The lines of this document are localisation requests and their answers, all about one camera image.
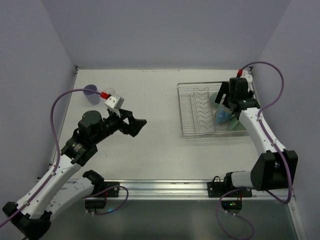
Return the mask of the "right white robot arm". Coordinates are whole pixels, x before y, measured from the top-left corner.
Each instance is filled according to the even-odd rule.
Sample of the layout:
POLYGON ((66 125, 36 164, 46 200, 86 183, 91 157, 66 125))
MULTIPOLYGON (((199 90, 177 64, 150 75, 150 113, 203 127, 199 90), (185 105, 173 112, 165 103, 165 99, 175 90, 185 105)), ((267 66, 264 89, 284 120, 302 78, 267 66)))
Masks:
POLYGON ((249 89, 248 81, 243 77, 232 77, 222 82, 215 102, 231 110, 245 127, 258 154, 251 170, 228 172, 224 178, 226 186, 256 191, 291 188, 298 155, 276 138, 254 98, 254 91, 249 89))

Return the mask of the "clear plastic cup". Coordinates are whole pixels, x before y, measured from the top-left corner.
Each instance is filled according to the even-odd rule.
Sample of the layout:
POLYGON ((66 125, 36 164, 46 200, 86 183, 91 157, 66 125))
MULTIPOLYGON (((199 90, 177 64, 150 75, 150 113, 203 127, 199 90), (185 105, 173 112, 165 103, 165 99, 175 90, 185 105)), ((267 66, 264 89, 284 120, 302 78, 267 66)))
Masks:
POLYGON ((112 95, 115 93, 115 90, 113 88, 105 88, 103 91, 108 95, 112 95))

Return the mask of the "purple plastic cup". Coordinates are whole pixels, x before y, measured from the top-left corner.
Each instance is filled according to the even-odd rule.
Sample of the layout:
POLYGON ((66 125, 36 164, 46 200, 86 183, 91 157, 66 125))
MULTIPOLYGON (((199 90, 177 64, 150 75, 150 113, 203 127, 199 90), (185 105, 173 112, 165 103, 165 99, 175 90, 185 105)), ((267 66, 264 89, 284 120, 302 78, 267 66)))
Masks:
POLYGON ((100 95, 96 92, 98 91, 98 88, 94 84, 89 84, 84 87, 86 91, 83 92, 86 99, 92 104, 92 105, 98 105, 100 103, 100 95))

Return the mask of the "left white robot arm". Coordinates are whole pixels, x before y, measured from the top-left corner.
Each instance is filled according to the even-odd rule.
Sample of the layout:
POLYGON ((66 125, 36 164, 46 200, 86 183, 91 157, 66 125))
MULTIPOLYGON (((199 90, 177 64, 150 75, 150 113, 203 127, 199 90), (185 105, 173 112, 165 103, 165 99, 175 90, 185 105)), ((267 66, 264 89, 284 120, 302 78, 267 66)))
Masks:
POLYGON ((135 137, 147 124, 133 113, 120 109, 103 118, 96 110, 87 111, 78 122, 72 137, 62 148, 56 162, 39 182, 17 202, 2 208, 8 220, 28 240, 39 240, 51 227, 52 220, 80 199, 102 195, 104 178, 93 170, 62 190, 64 184, 98 151, 97 145, 115 132, 135 137))

